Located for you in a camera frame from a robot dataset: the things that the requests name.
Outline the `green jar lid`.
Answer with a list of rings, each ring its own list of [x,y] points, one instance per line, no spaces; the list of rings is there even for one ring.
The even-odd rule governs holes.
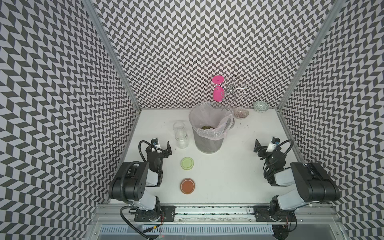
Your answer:
[[[182,169],[188,171],[191,170],[194,167],[194,160],[190,157],[185,157],[181,160],[181,167]]]

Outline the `glass jar of mung beans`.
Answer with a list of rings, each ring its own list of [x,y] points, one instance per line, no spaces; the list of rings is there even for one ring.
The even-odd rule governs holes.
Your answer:
[[[184,139],[187,136],[186,126],[183,121],[176,121],[173,124],[173,130],[175,133],[175,138]]]

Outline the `grey mesh trash bin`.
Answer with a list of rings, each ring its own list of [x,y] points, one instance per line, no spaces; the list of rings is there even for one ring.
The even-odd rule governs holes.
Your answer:
[[[220,150],[234,121],[232,111],[214,102],[201,102],[189,113],[194,140],[199,151],[213,154]]]

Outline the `glass jar with beans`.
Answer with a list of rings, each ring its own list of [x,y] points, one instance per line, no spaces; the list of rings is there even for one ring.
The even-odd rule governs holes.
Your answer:
[[[175,133],[175,139],[178,148],[185,149],[189,146],[188,134],[185,131],[177,131]]]

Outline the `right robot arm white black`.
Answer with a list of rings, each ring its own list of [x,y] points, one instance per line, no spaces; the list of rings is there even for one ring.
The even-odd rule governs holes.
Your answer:
[[[286,194],[274,196],[267,206],[253,206],[257,222],[293,222],[297,220],[298,208],[340,198],[336,183],[319,163],[295,162],[286,167],[286,157],[293,145],[293,140],[282,142],[275,137],[267,146],[255,141],[254,152],[265,162],[264,179],[272,187],[294,187]]]

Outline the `brown jar lid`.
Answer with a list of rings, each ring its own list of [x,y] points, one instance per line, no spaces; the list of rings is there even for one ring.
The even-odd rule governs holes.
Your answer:
[[[195,182],[190,178],[183,179],[180,184],[180,190],[185,195],[191,194],[195,190],[195,187]]]

